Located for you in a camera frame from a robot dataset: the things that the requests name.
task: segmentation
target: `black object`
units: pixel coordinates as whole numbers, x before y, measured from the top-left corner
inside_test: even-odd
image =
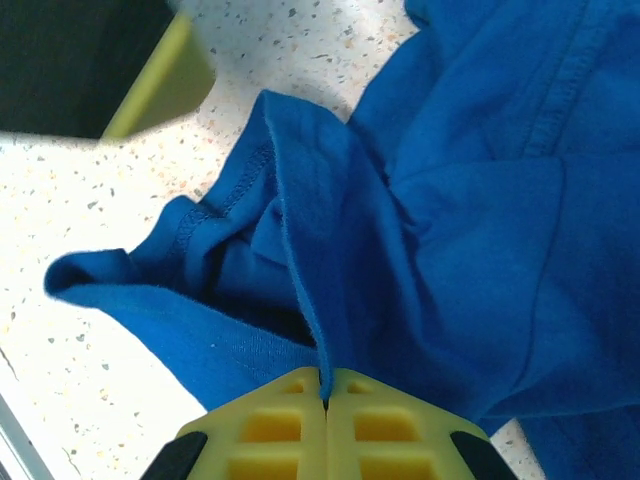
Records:
[[[174,17],[165,0],[3,0],[0,131],[100,138]]]
[[[140,480],[187,480],[207,443],[207,435],[191,432],[167,443]]]
[[[453,432],[451,440],[476,480],[518,480],[491,443],[467,432]]]

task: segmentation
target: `yellow plastic object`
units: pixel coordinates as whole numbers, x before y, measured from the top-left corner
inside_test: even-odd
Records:
[[[178,438],[208,440],[186,478],[475,480],[450,437],[488,441],[472,423],[344,369],[325,410],[318,378],[295,370],[187,424]]]
[[[175,18],[107,126],[118,139],[195,110],[215,82],[213,69],[183,14]]]

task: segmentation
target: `blue t-shirt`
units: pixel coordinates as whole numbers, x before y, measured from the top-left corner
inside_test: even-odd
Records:
[[[640,478],[640,6],[407,0],[345,125],[265,92],[198,203],[47,291],[204,407],[317,365],[523,425],[550,479]]]

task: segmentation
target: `blue fabric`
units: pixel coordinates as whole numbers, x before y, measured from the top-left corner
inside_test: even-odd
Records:
[[[640,478],[640,7],[407,0],[348,124],[276,93],[221,177],[47,291],[138,336],[206,408],[348,367],[479,422],[550,479]]]

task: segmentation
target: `white speckled table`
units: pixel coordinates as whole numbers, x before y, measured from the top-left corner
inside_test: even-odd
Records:
[[[261,88],[346,118],[413,31],[401,0],[182,3],[218,71],[196,114],[120,145],[0,135],[0,346],[83,479],[138,478],[203,409],[115,321],[45,297],[46,267],[70,251],[133,248],[170,198],[201,196]],[[520,478],[544,478],[516,424],[495,441]]]

